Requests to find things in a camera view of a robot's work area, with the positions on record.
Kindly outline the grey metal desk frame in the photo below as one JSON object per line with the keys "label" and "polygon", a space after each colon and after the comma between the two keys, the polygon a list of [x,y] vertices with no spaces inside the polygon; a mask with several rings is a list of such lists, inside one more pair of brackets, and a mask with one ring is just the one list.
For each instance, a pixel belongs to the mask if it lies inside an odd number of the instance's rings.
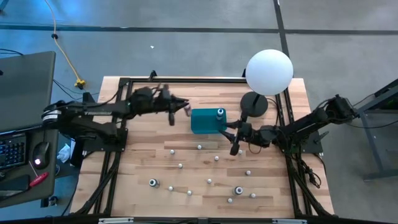
{"label": "grey metal desk frame", "polygon": [[398,78],[371,97],[358,109],[361,129],[376,163],[376,171],[365,175],[364,180],[398,177],[398,165],[390,158],[391,152],[398,152]]}

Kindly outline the black flat pad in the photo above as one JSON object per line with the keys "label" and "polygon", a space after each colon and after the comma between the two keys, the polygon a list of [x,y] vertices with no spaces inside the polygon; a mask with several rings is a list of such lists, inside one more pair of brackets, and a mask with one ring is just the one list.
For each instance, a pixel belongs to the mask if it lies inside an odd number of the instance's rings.
{"label": "black flat pad", "polygon": [[30,176],[22,175],[0,183],[0,201],[14,195],[23,193],[29,189]]}

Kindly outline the black keyboard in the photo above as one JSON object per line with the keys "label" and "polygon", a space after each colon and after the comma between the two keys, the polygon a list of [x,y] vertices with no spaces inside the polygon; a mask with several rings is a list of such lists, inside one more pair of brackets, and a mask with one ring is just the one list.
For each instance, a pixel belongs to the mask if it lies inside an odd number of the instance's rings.
{"label": "black keyboard", "polygon": [[25,164],[27,159],[25,134],[0,136],[0,170]]}

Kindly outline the black round lamp base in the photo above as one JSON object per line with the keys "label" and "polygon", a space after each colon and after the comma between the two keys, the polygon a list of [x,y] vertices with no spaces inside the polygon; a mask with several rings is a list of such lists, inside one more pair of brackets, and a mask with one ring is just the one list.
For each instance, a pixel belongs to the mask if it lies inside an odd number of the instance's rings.
{"label": "black round lamp base", "polygon": [[244,94],[240,101],[240,107],[242,112],[246,112],[248,116],[254,118],[262,116],[268,109],[268,101],[263,95],[260,95],[256,106],[252,106],[256,94],[256,92],[250,91]]}

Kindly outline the grey laptop lid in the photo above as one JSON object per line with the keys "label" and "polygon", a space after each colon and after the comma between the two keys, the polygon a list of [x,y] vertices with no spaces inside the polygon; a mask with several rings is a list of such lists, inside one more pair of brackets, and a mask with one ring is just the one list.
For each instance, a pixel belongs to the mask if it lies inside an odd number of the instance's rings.
{"label": "grey laptop lid", "polygon": [[54,51],[0,58],[0,133],[42,123],[50,104]]}

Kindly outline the grey side desk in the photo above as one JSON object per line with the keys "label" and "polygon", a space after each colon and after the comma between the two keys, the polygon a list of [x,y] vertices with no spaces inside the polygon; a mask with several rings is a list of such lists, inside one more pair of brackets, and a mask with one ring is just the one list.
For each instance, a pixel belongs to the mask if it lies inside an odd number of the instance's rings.
{"label": "grey side desk", "polygon": [[30,202],[33,200],[41,200],[48,198],[53,194],[55,185],[55,165],[56,165],[56,153],[58,146],[58,132],[56,130],[41,130],[31,129],[24,132],[0,134],[0,136],[8,136],[14,134],[25,134],[27,138],[27,159],[25,164],[21,166],[12,167],[10,169],[0,170],[0,183],[7,180],[20,177],[22,175],[29,175],[30,182],[35,178],[35,174],[31,169],[29,162],[32,163],[32,153],[34,147],[40,142],[50,143],[50,162],[49,165],[44,169],[36,169],[40,175],[44,172],[48,172],[49,176],[39,185],[35,187],[29,187],[29,189],[23,193],[14,195],[5,200],[0,201],[0,208],[17,205],[20,203]]}

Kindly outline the red-handled screwdriver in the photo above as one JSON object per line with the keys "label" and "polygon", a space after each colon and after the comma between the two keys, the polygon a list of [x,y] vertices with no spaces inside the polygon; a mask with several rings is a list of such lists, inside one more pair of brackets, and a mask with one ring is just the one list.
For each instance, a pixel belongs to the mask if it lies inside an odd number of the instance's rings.
{"label": "red-handled screwdriver", "polygon": [[31,162],[29,162],[29,165],[35,174],[35,178],[30,182],[29,187],[35,187],[36,185],[41,184],[49,176],[48,172],[44,172],[39,175]]}

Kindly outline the desk caster wheel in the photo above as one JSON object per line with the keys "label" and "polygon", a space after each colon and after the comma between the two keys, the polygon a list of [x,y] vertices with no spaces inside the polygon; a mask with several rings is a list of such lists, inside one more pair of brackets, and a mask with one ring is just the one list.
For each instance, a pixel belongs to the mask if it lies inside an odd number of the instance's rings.
{"label": "desk caster wheel", "polygon": [[43,198],[40,201],[40,207],[41,208],[57,206],[57,204],[58,204],[58,197],[57,196],[51,196],[51,197],[48,197],[48,198]]}

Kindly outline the white crumpled paper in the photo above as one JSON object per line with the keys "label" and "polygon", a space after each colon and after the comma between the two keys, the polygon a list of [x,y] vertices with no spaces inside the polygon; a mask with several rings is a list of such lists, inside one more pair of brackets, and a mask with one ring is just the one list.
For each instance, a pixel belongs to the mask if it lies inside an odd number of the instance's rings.
{"label": "white crumpled paper", "polygon": [[68,144],[65,144],[57,154],[57,159],[62,163],[66,163],[72,157],[73,148]]}

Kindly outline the black crossbeam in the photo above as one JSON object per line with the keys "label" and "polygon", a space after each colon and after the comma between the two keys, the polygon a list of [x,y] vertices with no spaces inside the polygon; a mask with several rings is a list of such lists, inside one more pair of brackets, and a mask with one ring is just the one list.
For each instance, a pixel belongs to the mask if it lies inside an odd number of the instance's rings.
{"label": "black crossbeam", "polygon": [[[111,218],[105,214],[68,215],[59,217],[29,218],[0,221],[0,224],[98,224],[100,218]],[[272,224],[275,218],[167,218],[133,217],[133,224]],[[369,220],[356,220],[338,217],[318,217],[302,215],[298,218],[308,224],[393,224]]]}

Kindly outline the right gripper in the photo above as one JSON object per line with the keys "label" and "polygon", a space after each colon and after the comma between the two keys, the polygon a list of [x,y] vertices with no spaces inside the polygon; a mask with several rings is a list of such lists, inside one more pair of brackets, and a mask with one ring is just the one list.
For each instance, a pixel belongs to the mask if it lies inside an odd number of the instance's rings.
{"label": "right gripper", "polygon": [[244,141],[246,138],[250,138],[252,134],[251,123],[247,123],[248,114],[246,112],[241,113],[239,120],[235,122],[226,123],[227,128],[237,129],[237,133],[232,134],[221,130],[221,134],[227,138],[229,142],[232,143],[230,150],[230,155],[236,156],[239,151],[239,142]]}

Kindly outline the grey metal bracket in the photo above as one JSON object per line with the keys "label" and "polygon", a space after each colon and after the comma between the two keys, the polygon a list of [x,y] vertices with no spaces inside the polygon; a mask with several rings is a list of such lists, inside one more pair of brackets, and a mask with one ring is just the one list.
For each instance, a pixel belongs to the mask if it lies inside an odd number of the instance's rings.
{"label": "grey metal bracket", "polygon": [[98,224],[133,224],[133,217],[111,217],[111,218],[100,218]]}
{"label": "grey metal bracket", "polygon": [[308,224],[308,222],[301,219],[275,218],[272,224]]}

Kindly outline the black computer mouse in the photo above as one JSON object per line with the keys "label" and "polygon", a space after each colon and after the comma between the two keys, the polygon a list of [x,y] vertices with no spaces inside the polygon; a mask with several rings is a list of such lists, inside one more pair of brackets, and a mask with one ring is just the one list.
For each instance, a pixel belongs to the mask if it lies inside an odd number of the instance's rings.
{"label": "black computer mouse", "polygon": [[50,143],[38,143],[32,153],[32,162],[36,169],[44,169],[50,162]]}

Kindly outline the teal plastic box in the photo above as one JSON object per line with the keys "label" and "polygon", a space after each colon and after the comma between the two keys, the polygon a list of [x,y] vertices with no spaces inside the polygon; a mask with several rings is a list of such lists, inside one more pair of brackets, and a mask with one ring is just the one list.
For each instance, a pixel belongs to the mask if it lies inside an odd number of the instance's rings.
{"label": "teal plastic box", "polygon": [[191,130],[194,134],[219,134],[225,131],[226,110],[222,120],[217,120],[216,114],[219,108],[193,109],[191,115]]}

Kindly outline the black desk stand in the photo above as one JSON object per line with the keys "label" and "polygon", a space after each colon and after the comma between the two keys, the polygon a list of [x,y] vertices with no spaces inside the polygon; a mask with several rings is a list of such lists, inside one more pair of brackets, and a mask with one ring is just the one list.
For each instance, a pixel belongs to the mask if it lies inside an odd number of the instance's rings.
{"label": "black desk stand", "polygon": [[[85,92],[83,94],[83,102],[84,103],[95,102],[90,92]],[[85,140],[82,139],[81,137],[75,137],[73,139],[75,140],[75,147],[72,153],[70,164],[73,165],[74,167],[80,168],[84,158],[83,148]]]}

